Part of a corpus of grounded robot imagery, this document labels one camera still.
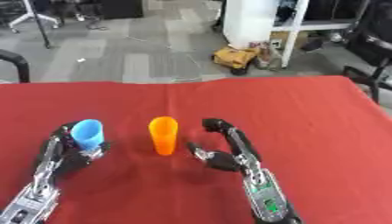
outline orange cup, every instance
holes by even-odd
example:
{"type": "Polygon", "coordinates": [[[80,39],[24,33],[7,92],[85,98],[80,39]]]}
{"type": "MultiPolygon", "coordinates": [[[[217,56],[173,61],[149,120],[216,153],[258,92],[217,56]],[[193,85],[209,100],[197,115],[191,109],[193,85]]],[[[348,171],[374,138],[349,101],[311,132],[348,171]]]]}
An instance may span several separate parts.
{"type": "Polygon", "coordinates": [[[169,156],[176,147],[179,124],[169,116],[160,116],[149,124],[149,131],[155,150],[159,155],[169,156]]]}

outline plastic cup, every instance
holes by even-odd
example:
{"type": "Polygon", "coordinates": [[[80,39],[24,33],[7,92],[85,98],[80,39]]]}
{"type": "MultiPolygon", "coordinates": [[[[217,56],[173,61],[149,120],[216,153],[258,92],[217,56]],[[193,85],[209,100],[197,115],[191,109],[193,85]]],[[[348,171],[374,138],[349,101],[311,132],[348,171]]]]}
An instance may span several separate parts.
{"type": "Polygon", "coordinates": [[[179,124],[169,116],[160,116],[149,124],[149,131],[155,150],[159,155],[169,156],[176,147],[179,124]]]}
{"type": "Polygon", "coordinates": [[[102,123],[93,119],[78,122],[71,129],[71,137],[82,150],[94,150],[104,141],[102,123]]]}

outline blue cup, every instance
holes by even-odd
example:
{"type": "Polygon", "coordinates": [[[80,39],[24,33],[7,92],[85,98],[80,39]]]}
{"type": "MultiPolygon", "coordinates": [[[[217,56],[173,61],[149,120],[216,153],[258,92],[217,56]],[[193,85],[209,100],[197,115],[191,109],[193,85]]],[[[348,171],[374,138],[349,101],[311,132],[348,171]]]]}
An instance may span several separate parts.
{"type": "Polygon", "coordinates": [[[82,150],[94,150],[104,141],[102,123],[93,119],[78,122],[71,129],[71,137],[82,150]]]}

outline robotic finger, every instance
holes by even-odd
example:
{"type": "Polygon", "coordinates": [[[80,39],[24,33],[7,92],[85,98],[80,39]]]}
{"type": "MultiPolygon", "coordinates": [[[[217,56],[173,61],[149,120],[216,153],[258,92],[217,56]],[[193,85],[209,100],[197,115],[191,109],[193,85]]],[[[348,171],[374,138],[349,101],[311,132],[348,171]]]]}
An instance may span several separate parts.
{"type": "Polygon", "coordinates": [[[242,184],[252,208],[256,224],[302,224],[286,199],[274,175],[262,167],[262,160],[245,134],[232,124],[216,118],[204,119],[208,132],[221,133],[232,154],[218,150],[204,150],[188,143],[190,152],[208,167],[231,172],[241,172],[242,184]]]}
{"type": "Polygon", "coordinates": [[[109,149],[102,143],[96,149],[81,150],[70,134],[76,123],[60,126],[44,141],[34,161],[32,182],[4,209],[0,224],[43,224],[59,204],[60,189],[55,179],[89,165],[109,149]]]}

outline shelf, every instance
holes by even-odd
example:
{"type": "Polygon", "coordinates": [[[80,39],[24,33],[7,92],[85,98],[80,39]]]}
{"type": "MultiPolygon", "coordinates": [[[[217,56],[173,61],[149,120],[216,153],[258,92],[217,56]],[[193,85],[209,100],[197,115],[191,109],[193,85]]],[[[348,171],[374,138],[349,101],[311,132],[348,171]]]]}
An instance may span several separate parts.
{"type": "Polygon", "coordinates": [[[290,31],[323,31],[323,30],[343,30],[348,28],[354,20],[336,19],[328,21],[304,21],[297,29],[292,25],[292,20],[272,28],[273,32],[290,32],[290,31]]]}

